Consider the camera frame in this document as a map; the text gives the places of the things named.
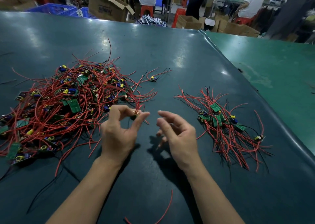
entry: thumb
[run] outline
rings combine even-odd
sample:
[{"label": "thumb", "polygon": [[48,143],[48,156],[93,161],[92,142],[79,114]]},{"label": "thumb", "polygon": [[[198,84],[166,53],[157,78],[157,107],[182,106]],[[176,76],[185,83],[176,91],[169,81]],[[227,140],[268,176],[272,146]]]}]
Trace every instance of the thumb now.
[{"label": "thumb", "polygon": [[132,123],[130,129],[138,132],[144,120],[150,115],[150,112],[140,113]]},{"label": "thumb", "polygon": [[173,131],[171,125],[163,118],[157,119],[157,126],[163,131],[163,134],[168,140],[171,140],[173,137],[177,136]]}]

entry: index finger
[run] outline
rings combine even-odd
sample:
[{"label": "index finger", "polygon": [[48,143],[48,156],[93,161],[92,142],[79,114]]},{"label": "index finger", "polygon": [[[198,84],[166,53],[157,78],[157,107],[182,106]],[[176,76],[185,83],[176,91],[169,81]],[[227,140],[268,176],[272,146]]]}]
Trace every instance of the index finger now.
[{"label": "index finger", "polygon": [[133,116],[134,114],[135,110],[126,105],[112,105],[111,111],[108,114],[108,121],[111,123],[119,122],[126,116]]},{"label": "index finger", "polygon": [[190,127],[190,124],[183,117],[177,114],[164,110],[159,110],[157,113],[164,117],[168,123],[173,123],[175,126],[177,126],[181,132],[187,130]]}]

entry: white paper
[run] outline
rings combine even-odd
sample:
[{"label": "white paper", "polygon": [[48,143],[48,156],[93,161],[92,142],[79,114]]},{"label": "white paper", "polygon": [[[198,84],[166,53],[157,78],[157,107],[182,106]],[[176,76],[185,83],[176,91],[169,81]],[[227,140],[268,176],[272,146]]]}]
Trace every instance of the white paper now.
[{"label": "white paper", "polygon": [[205,21],[206,25],[209,25],[209,26],[215,26],[215,20],[213,19],[207,19],[206,18],[206,21]]}]

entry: workbench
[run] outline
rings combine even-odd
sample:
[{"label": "workbench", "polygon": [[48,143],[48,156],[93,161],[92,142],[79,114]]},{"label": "workbench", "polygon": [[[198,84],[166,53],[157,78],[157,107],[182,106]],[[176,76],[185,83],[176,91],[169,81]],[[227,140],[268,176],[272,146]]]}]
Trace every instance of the workbench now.
[{"label": "workbench", "polygon": [[[7,53],[0,56],[1,81],[17,79],[17,84],[24,80],[11,67],[29,78],[49,77],[58,66],[74,62],[72,54],[84,58],[91,49],[91,53],[99,53],[90,60],[103,62],[110,53],[107,38],[112,46],[111,58],[120,57],[116,66],[125,74],[136,70],[131,76],[134,80],[156,67],[160,67],[159,72],[166,67],[172,69],[156,83],[142,83],[141,93],[152,88],[158,91],[154,100],[146,103],[146,111],[151,112],[147,119],[150,125],[142,125],[136,141],[138,148],[120,171],[98,223],[123,224],[125,216],[134,224],[155,223],[165,212],[172,189],[173,200],[161,224],[201,223],[187,179],[167,152],[155,151],[159,142],[155,137],[158,110],[181,115],[196,128],[197,136],[204,132],[197,120],[198,113],[173,98],[180,93],[178,85],[191,95],[198,95],[205,86],[213,88],[215,96],[228,93],[220,103],[227,99],[229,107],[248,103],[236,109],[235,115],[242,124],[258,131],[261,127],[254,110],[262,118],[266,135],[263,143],[272,145],[269,151],[274,156],[265,156],[266,165],[261,164],[258,172],[251,159],[247,160],[249,171],[238,164],[228,166],[222,162],[220,155],[212,152],[213,141],[209,135],[198,140],[205,167],[244,221],[248,224],[313,223],[313,154],[203,32],[26,12],[0,12],[0,31],[5,31],[0,39],[0,54]],[[240,52],[235,51],[236,48],[230,52],[239,56]],[[32,84],[27,81],[16,87],[14,82],[1,85],[2,113],[9,113],[10,107],[17,105],[14,99],[18,92],[27,91]],[[301,106],[296,107],[296,112],[299,118],[307,117],[309,122]],[[124,119],[122,127],[127,128],[130,122]],[[88,159],[90,151],[88,146],[80,146],[65,160],[65,165],[79,179],[100,154],[97,148]],[[53,179],[58,161],[38,159],[27,167],[13,168],[0,181],[1,223],[44,223],[52,215],[78,184],[66,171],[38,196],[29,214],[26,210],[39,190]],[[0,158],[0,173],[7,169],[5,158]]]},{"label": "workbench", "polygon": [[206,33],[315,154],[315,94],[312,94],[315,92],[315,47],[279,40]]}]

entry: person's left hand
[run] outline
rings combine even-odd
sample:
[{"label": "person's left hand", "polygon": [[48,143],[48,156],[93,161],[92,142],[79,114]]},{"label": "person's left hand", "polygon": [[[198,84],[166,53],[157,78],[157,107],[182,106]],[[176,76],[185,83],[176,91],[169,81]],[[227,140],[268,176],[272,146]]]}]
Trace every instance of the person's left hand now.
[{"label": "person's left hand", "polygon": [[144,120],[150,115],[149,112],[139,111],[138,117],[133,121],[129,129],[123,129],[120,121],[126,116],[135,114],[135,109],[126,105],[112,105],[108,120],[100,126],[102,133],[101,158],[112,160],[122,165],[129,153],[135,146],[138,130]]}]

